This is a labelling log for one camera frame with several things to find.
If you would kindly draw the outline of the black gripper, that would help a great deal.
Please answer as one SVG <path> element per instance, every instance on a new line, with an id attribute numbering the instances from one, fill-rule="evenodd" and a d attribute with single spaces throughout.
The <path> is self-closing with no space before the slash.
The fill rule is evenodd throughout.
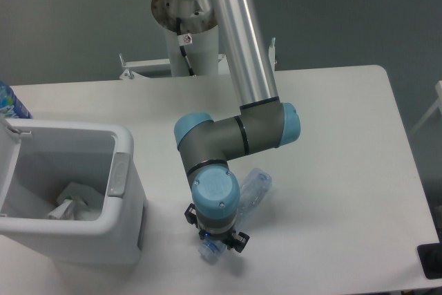
<path id="1" fill-rule="evenodd" d="M 207 218 L 198 213 L 195 205 L 191 203 L 184 212 L 184 217 L 190 225 L 198 228 L 201 239 L 219 240 L 227 246 L 228 250 L 234 249 L 242 253 L 249 242 L 249 235 L 236 232 L 236 213 L 222 219 Z"/>

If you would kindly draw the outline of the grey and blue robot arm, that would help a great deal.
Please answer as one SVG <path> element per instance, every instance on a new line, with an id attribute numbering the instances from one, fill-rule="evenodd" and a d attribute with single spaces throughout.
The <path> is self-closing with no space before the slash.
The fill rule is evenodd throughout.
<path id="1" fill-rule="evenodd" d="M 187 222 L 203 242 L 240 252 L 249 237 L 238 230 L 240 185 L 228 163 L 296 141 L 299 116 L 280 101 L 252 0 L 152 0 L 151 11 L 165 32 L 174 76 L 217 73 L 224 43 L 239 114 L 219 121 L 185 115 L 174 136 L 192 195 Z"/>

